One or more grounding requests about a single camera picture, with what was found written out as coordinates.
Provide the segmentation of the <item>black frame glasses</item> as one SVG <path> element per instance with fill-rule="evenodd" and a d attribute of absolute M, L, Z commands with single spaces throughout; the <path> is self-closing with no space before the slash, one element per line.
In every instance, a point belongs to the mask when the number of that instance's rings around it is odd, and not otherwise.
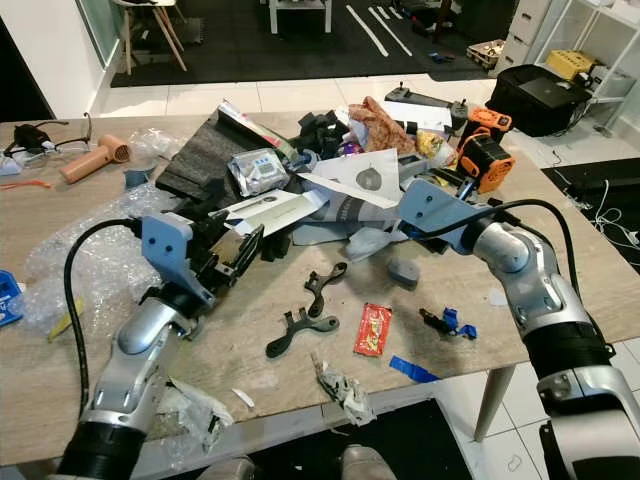
<path fill-rule="evenodd" d="M 54 152 L 60 152 L 60 154 L 67 154 L 74 150 L 74 147 L 77 145 L 83 146 L 83 150 L 87 150 L 87 147 L 90 146 L 93 137 L 93 120 L 92 116 L 88 111 L 84 111 L 82 114 L 83 122 L 82 122 L 82 132 L 81 136 L 77 138 L 72 138 L 72 140 L 63 140 L 63 141 L 52 141 L 45 140 L 41 143 L 40 147 L 42 150 L 46 152 L 46 154 L 54 154 Z"/>

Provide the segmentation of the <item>white drawer unit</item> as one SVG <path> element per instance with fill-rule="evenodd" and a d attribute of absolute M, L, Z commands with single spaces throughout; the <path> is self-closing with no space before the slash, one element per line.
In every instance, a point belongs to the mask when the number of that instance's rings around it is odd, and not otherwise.
<path fill-rule="evenodd" d="M 518 0 L 494 76 L 511 67 L 538 63 L 538 52 L 547 40 L 541 35 L 541 27 L 553 3 L 554 0 Z"/>

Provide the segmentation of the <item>brown patterned snack bag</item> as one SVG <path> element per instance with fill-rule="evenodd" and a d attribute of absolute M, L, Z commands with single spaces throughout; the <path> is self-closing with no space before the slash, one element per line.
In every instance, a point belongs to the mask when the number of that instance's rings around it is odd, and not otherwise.
<path fill-rule="evenodd" d="M 361 142 L 366 152 L 394 150 L 401 157 L 415 155 L 416 143 L 406 129 L 387 113 L 379 101 L 366 96 L 357 104 L 348 105 L 349 119 L 365 128 L 365 140 Z"/>

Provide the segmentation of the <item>small black device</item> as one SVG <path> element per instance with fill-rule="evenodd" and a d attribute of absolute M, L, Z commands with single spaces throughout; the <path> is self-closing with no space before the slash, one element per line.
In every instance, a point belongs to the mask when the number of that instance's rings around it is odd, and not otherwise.
<path fill-rule="evenodd" d="M 12 156 L 18 152 L 26 152 L 26 154 L 36 155 L 44 154 L 54 148 L 56 146 L 49 133 L 42 131 L 40 124 L 20 124 L 15 127 L 12 143 L 5 148 L 4 154 Z"/>

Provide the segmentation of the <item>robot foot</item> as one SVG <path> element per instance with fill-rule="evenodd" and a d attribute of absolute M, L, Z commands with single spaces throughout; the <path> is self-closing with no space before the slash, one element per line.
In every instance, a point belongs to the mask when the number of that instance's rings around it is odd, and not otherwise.
<path fill-rule="evenodd" d="M 195 480 L 256 480 L 259 467 L 248 457 L 234 457 L 206 467 Z"/>
<path fill-rule="evenodd" d="M 374 448 L 351 444 L 340 454 L 340 480 L 398 480 L 398 477 Z"/>

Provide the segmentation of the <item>black remote controller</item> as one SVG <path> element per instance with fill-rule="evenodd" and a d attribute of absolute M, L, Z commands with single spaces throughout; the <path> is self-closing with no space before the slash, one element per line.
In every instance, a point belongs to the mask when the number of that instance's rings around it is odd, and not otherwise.
<path fill-rule="evenodd" d="M 468 110 L 465 101 L 447 101 L 442 99 L 435 99 L 424 93 L 415 93 L 410 88 L 404 87 L 403 83 L 399 83 L 397 88 L 387 93 L 384 96 L 384 101 L 390 102 L 407 102 L 407 104 L 430 106 L 430 108 L 445 108 L 449 111 L 452 118 L 452 129 L 461 128 L 462 125 L 468 120 L 470 110 Z"/>

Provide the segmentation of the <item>yellow flat stick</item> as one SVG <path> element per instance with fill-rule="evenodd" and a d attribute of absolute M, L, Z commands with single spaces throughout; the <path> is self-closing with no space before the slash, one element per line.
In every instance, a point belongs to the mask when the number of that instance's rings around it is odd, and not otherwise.
<path fill-rule="evenodd" d="M 83 300 L 81 297 L 76 297 L 74 300 L 74 307 L 76 307 L 76 311 L 78 315 L 82 315 L 84 312 Z M 72 317 L 69 314 L 63 314 L 60 316 L 58 321 L 55 321 L 54 325 L 51 326 L 49 334 L 46 335 L 46 342 L 52 343 L 55 342 L 55 339 L 59 337 L 61 333 L 64 333 L 65 330 L 72 328 Z"/>

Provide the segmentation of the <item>orange and black power tool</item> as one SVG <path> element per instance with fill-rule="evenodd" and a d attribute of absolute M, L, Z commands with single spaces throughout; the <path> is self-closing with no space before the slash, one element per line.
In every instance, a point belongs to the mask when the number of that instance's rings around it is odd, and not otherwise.
<path fill-rule="evenodd" d="M 476 133 L 462 142 L 454 170 L 463 177 L 463 197 L 497 189 L 515 168 L 515 159 L 488 133 Z"/>

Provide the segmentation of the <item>white paper with grey print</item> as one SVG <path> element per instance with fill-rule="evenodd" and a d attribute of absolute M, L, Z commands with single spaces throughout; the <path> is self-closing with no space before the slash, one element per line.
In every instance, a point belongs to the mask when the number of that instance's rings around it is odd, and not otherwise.
<path fill-rule="evenodd" d="M 402 198 L 397 154 L 394 148 L 385 148 L 333 157 L 321 160 L 311 172 L 300 173 L 300 178 L 380 209 L 394 209 Z"/>

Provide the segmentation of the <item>blue round-print packet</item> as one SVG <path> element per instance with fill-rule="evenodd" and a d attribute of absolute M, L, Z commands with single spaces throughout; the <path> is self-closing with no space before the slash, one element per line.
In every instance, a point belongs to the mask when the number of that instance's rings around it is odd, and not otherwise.
<path fill-rule="evenodd" d="M 23 289 L 10 271 L 0 270 L 0 326 L 18 323 L 23 319 Z"/>

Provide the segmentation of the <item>blue tape strip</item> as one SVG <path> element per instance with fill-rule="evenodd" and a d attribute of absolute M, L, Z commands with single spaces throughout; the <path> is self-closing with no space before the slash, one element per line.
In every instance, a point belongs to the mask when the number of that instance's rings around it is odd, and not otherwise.
<path fill-rule="evenodd" d="M 435 375 L 434 372 L 430 372 L 420 365 L 412 364 L 412 362 L 399 356 L 390 357 L 389 366 L 398 372 L 402 372 L 415 383 L 434 383 L 434 381 L 440 380 L 439 376 Z"/>

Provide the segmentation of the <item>red sauce sachet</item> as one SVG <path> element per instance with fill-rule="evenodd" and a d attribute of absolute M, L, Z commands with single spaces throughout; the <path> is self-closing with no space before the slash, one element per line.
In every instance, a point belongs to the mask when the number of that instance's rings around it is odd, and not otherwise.
<path fill-rule="evenodd" d="M 358 324 L 353 352 L 366 357 L 383 355 L 392 319 L 392 308 L 366 303 Z"/>

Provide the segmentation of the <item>yellow box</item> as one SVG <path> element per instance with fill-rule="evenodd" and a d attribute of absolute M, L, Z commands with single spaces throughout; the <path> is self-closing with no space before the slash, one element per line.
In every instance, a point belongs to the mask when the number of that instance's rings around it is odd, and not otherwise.
<path fill-rule="evenodd" d="M 581 50 L 550 50 L 545 64 L 564 81 L 582 83 L 590 81 L 596 59 Z"/>

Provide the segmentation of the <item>long white cardboard box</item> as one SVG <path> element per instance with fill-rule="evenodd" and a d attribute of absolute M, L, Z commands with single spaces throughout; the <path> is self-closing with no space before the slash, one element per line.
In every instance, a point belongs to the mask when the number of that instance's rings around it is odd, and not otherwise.
<path fill-rule="evenodd" d="M 314 189 L 302 195 L 273 189 L 227 207 L 224 227 L 241 236 L 247 236 L 261 227 L 262 233 L 270 236 L 314 214 L 328 204 L 330 197 L 332 195 L 325 189 Z"/>

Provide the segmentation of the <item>small bubble wrap piece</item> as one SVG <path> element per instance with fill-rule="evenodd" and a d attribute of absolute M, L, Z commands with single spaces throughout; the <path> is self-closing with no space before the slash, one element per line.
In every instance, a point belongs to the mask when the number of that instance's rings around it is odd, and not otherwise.
<path fill-rule="evenodd" d="M 157 128 L 137 129 L 128 138 L 131 169 L 150 169 L 177 155 L 183 140 Z"/>

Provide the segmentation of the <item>white chair with wooden legs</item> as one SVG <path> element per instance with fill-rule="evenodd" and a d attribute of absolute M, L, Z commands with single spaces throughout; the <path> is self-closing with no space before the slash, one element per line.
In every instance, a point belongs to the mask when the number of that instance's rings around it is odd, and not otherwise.
<path fill-rule="evenodd" d="M 170 17 L 170 10 L 174 10 L 179 15 L 179 18 L 184 20 L 182 12 L 178 8 L 177 0 L 110 0 L 111 4 L 119 6 L 122 9 L 122 38 L 124 41 L 124 56 L 125 56 L 125 73 L 132 74 L 133 63 L 133 47 L 132 47 L 132 26 L 133 26 L 133 10 L 143 9 L 146 12 L 150 12 L 154 15 L 157 27 L 163 32 L 163 36 L 168 44 L 169 49 L 172 50 L 172 55 L 175 61 L 177 61 L 179 68 L 183 72 L 187 72 L 188 67 L 186 60 L 182 56 L 182 52 L 186 50 L 182 44 L 180 44 L 177 28 L 174 26 L 172 17 Z"/>

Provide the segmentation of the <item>small black plastic bracket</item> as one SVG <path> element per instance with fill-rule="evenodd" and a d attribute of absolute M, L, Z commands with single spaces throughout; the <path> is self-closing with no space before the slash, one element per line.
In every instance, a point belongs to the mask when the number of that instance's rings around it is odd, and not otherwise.
<path fill-rule="evenodd" d="M 326 285 L 338 282 L 339 279 L 342 279 L 343 275 L 346 274 L 347 268 L 347 262 L 338 262 L 338 264 L 333 266 L 333 269 L 330 270 L 328 275 L 321 276 L 317 271 L 311 271 L 306 283 L 303 284 L 303 288 L 305 288 L 306 291 L 310 291 L 312 296 L 314 296 L 314 301 L 312 301 L 311 305 L 307 307 L 308 316 L 319 317 L 323 314 L 325 306 L 323 289 Z"/>

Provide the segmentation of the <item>black equipment case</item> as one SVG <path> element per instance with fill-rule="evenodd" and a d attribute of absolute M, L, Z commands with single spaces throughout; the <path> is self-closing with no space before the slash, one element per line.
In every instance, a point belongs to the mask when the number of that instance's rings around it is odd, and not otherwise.
<path fill-rule="evenodd" d="M 486 108 L 511 118 L 512 128 L 530 137 L 549 136 L 570 128 L 591 95 L 580 84 L 539 65 L 502 70 Z"/>

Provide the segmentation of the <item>small wooden crate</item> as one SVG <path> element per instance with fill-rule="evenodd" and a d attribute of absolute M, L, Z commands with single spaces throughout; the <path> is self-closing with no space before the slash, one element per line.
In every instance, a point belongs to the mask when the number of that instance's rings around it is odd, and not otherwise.
<path fill-rule="evenodd" d="M 504 50 L 506 50 L 506 40 L 495 38 L 492 41 L 467 46 L 466 56 L 484 70 L 492 70 L 502 58 Z"/>

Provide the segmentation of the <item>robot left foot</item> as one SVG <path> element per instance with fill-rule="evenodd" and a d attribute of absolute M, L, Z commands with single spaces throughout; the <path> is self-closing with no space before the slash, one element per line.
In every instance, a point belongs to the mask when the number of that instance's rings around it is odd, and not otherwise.
<path fill-rule="evenodd" d="M 259 467 L 248 457 L 234 457 L 206 467 L 195 480 L 256 480 Z"/>

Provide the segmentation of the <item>black and blue clamp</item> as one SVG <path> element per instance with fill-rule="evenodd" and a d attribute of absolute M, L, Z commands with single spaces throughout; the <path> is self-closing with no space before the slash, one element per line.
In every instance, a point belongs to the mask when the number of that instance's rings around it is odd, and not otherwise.
<path fill-rule="evenodd" d="M 452 335 L 452 337 L 465 337 L 470 340 L 477 338 L 476 326 L 461 324 L 456 308 L 445 307 L 442 315 L 431 314 L 425 308 L 420 308 L 419 314 L 422 316 L 422 321 L 435 332 Z"/>

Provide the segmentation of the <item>dark grey foam block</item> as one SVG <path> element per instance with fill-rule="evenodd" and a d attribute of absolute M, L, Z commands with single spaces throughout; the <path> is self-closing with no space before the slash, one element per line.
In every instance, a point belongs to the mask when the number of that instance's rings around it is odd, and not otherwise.
<path fill-rule="evenodd" d="M 233 156 L 270 143 L 238 120 L 216 111 L 206 120 L 156 179 L 156 187 L 179 198 L 212 201 L 225 207 L 241 201 L 227 165 Z"/>

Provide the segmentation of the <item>crumpled clear plastic bag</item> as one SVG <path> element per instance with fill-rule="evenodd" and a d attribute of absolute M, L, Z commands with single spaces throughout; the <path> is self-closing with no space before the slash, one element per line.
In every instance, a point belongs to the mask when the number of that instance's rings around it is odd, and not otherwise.
<path fill-rule="evenodd" d="M 154 429 L 148 438 L 159 440 L 173 460 L 209 454 L 234 422 L 224 403 L 183 381 L 166 381 Z"/>

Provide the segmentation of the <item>large bubble wrap sheet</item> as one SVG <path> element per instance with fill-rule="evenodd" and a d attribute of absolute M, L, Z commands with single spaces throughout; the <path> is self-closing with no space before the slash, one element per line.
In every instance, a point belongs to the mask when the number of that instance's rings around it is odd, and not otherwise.
<path fill-rule="evenodd" d="M 64 224 L 24 256 L 26 291 L 20 328 L 47 337 L 67 315 L 63 268 L 70 247 L 100 221 L 141 218 L 170 209 L 172 198 L 118 198 Z M 109 227 L 93 234 L 78 248 L 72 283 L 79 319 L 87 337 L 115 332 L 116 324 L 132 310 L 137 298 L 157 282 L 157 274 L 143 259 L 140 241 L 131 230 Z"/>

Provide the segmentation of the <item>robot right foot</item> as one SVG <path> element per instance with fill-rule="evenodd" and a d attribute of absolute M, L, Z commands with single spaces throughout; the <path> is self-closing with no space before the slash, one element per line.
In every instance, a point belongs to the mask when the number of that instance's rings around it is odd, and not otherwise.
<path fill-rule="evenodd" d="M 340 480 L 398 480 L 398 477 L 374 448 L 351 444 L 340 454 Z"/>

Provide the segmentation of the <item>black floor mat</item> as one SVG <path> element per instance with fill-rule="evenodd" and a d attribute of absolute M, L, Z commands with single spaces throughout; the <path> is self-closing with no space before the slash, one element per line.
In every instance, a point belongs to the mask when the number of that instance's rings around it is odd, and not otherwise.
<path fill-rule="evenodd" d="M 640 273 L 640 157 L 541 170 Z"/>

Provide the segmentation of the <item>grey rounded block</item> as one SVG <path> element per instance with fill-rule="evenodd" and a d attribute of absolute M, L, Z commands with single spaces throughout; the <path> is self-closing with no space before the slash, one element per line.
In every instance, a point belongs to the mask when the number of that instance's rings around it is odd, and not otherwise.
<path fill-rule="evenodd" d="M 387 273 L 390 279 L 403 288 L 415 289 L 420 283 L 421 271 L 411 260 L 392 259 L 388 261 Z"/>

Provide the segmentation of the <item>white shelf rack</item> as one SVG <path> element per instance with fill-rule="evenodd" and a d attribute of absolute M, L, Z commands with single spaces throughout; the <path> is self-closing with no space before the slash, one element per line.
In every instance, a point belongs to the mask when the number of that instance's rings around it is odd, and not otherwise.
<path fill-rule="evenodd" d="M 545 0 L 524 60 L 543 64 L 552 50 L 576 50 L 603 64 L 605 76 L 591 90 L 588 116 L 596 131 L 620 138 L 623 116 L 640 108 L 640 10 L 611 1 Z"/>

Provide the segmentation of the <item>tan pistol-shaped tool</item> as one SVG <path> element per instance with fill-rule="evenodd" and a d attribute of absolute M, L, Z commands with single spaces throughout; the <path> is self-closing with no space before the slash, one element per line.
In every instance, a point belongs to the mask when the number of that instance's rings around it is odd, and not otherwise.
<path fill-rule="evenodd" d="M 129 163 L 131 161 L 131 146 L 120 140 L 114 134 L 102 134 L 99 145 L 91 148 L 87 154 L 77 157 L 67 165 L 61 166 L 58 172 L 65 183 L 74 184 L 88 175 L 111 163 Z"/>

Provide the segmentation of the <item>grey printed plastic bag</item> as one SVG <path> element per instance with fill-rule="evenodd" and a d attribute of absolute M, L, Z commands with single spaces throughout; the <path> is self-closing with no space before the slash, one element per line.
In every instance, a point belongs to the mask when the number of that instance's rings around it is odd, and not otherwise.
<path fill-rule="evenodd" d="M 348 195 L 333 195 L 324 206 L 288 229 L 297 246 L 347 241 L 348 259 L 366 259 L 390 244 L 408 239 L 398 229 L 394 205 L 383 207 Z"/>

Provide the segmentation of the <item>orange handheld meter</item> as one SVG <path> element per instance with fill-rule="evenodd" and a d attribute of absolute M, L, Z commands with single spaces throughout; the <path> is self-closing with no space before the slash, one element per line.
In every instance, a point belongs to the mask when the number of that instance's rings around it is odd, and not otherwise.
<path fill-rule="evenodd" d="M 468 119 L 460 136 L 461 140 L 467 140 L 479 131 L 485 131 L 494 141 L 500 142 L 504 134 L 509 132 L 513 125 L 511 116 L 499 113 L 489 108 L 475 108 L 468 114 Z"/>

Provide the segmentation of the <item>silver foil pouch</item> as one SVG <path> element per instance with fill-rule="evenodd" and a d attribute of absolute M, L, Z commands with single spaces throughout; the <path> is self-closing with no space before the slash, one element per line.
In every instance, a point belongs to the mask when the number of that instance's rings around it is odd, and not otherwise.
<path fill-rule="evenodd" d="M 292 177 L 275 148 L 257 148 L 233 155 L 227 168 L 242 198 L 284 188 Z"/>

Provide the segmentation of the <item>red and white packet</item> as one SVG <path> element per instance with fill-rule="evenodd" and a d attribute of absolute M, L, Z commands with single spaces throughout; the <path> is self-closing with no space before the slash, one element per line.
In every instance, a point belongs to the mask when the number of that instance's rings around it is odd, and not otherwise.
<path fill-rule="evenodd" d="M 248 118 L 227 100 L 220 102 L 216 114 L 218 114 L 218 129 L 229 134 L 234 140 L 241 140 L 244 145 L 256 148 L 270 147 L 280 152 L 289 152 L 293 148 L 288 138 Z"/>

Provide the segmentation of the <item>white stool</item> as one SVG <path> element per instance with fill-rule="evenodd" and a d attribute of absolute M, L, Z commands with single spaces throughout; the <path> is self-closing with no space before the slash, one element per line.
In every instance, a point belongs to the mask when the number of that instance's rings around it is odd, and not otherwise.
<path fill-rule="evenodd" d="M 282 12 L 321 12 L 326 35 L 333 32 L 334 0 L 259 0 L 268 8 L 268 20 L 271 35 L 282 32 L 279 26 L 279 14 Z"/>

